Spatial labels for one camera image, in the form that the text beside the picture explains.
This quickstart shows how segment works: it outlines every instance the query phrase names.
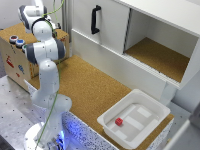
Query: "black door handle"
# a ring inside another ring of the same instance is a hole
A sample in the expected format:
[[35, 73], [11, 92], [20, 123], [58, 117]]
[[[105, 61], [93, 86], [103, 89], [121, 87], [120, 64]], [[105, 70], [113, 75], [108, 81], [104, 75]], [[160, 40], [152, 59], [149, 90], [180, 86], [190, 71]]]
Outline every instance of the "black door handle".
[[92, 34], [96, 34], [98, 33], [100, 30], [96, 28], [96, 12], [101, 10], [101, 7], [96, 5], [96, 8], [94, 8], [92, 10], [92, 25], [91, 25], [91, 31], [92, 31]]

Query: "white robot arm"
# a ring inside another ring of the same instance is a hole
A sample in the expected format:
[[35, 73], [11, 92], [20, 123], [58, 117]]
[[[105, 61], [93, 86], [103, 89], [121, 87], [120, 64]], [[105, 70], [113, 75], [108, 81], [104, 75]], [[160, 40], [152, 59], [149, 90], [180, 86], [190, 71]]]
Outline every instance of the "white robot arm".
[[[40, 89], [31, 95], [31, 100], [35, 105], [47, 108], [47, 119], [59, 89], [59, 73], [53, 60], [64, 58], [66, 49], [61, 41], [52, 37], [55, 24], [52, 23], [49, 16], [44, 15], [47, 13], [47, 9], [43, 6], [42, 0], [34, 0], [33, 4], [34, 6], [21, 6], [18, 14], [26, 31], [32, 32], [40, 41], [26, 45], [24, 51], [30, 62], [39, 65]], [[52, 115], [39, 143], [40, 147], [49, 149], [48, 143], [62, 131], [61, 114], [69, 111], [71, 106], [72, 102], [69, 97], [58, 94]], [[35, 137], [36, 140], [40, 138], [42, 131], [43, 128]]]

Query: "wooden box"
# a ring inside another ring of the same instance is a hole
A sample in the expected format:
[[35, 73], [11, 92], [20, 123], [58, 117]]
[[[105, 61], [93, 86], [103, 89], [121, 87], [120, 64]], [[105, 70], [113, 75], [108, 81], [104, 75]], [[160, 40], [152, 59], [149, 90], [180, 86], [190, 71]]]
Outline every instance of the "wooden box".
[[[67, 53], [64, 59], [66, 59], [69, 57], [69, 35], [59, 29], [57, 33], [58, 39], [65, 45]], [[38, 65], [33, 65], [27, 60], [21, 49], [9, 43], [12, 35], [17, 35], [19, 39], [25, 40], [26, 44], [35, 43], [37, 40], [32, 34], [26, 34], [22, 23], [0, 31], [0, 50], [6, 74], [25, 90], [28, 90], [24, 79], [28, 81], [38, 75], [39, 68]]]

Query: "white basin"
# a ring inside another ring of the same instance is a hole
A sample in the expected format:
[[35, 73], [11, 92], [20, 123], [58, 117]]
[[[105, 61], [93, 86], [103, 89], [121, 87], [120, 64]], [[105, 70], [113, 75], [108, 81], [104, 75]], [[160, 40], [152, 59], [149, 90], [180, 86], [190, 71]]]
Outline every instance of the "white basin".
[[[125, 149], [136, 149], [169, 115], [170, 109], [140, 90], [133, 90], [97, 121], [105, 133]], [[115, 124], [117, 118], [123, 124]]]

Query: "cabinet shelf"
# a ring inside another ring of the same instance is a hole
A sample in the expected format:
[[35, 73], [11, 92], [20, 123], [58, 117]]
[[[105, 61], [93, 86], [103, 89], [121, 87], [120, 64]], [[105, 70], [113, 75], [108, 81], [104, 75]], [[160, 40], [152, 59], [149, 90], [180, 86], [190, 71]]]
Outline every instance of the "cabinet shelf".
[[125, 53], [178, 82], [181, 82], [190, 60], [149, 38], [144, 38]]

